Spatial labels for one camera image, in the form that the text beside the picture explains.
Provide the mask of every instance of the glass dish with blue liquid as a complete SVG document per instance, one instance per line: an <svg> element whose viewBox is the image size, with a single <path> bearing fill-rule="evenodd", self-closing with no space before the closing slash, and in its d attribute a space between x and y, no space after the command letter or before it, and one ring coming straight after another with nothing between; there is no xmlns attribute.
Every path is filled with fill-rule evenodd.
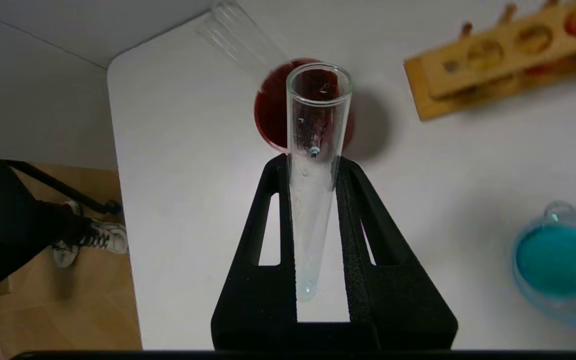
<svg viewBox="0 0 576 360"><path fill-rule="evenodd" d="M548 315L576 325L576 208L550 203L517 235L512 271L521 292Z"/></svg>

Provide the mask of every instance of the clear glass tube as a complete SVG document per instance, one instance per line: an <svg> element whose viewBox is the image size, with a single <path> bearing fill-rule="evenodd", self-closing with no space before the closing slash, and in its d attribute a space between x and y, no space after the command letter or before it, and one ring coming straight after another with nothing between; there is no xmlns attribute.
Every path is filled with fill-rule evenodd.
<svg viewBox="0 0 576 360"><path fill-rule="evenodd" d="M304 64L288 75L286 93L296 291L308 301L317 291L352 81L334 64Z"/></svg>
<svg viewBox="0 0 576 360"><path fill-rule="evenodd" d="M215 3L197 32L258 85L275 69L290 64L288 57L235 0Z"/></svg>

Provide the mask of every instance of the wooden test tube rack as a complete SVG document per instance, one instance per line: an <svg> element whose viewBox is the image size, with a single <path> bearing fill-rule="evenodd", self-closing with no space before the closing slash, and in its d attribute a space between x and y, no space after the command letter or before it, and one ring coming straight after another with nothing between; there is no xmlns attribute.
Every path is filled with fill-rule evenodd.
<svg viewBox="0 0 576 360"><path fill-rule="evenodd" d="M576 1L549 0L512 21L516 9L508 5L497 27L479 34L466 23L457 41L405 61L421 121L576 76Z"/></svg>

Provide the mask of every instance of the blue liquid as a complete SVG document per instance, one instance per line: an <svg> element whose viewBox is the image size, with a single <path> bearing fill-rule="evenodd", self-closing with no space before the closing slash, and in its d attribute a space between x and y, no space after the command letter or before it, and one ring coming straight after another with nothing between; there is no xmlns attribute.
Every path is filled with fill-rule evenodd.
<svg viewBox="0 0 576 360"><path fill-rule="evenodd" d="M546 225L517 245L517 268L533 289L556 299L576 297L576 228Z"/></svg>

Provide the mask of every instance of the white tabletop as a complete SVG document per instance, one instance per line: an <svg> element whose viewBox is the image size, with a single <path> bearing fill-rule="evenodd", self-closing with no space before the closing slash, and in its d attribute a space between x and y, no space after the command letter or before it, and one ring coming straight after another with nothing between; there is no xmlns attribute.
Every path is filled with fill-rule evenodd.
<svg viewBox="0 0 576 360"><path fill-rule="evenodd" d="M517 231L555 199L576 205L576 79L421 123L407 57L491 27L506 0L248 0L291 58L354 78L361 164L459 322L453 349L576 349L512 280ZM525 14L537 2L519 4ZM256 85L195 33L198 18L122 54L108 74L145 349L212 349L210 319L259 176L278 152L256 129ZM272 208L270 250L279 253ZM320 288L302 321L347 321L336 203Z"/></svg>

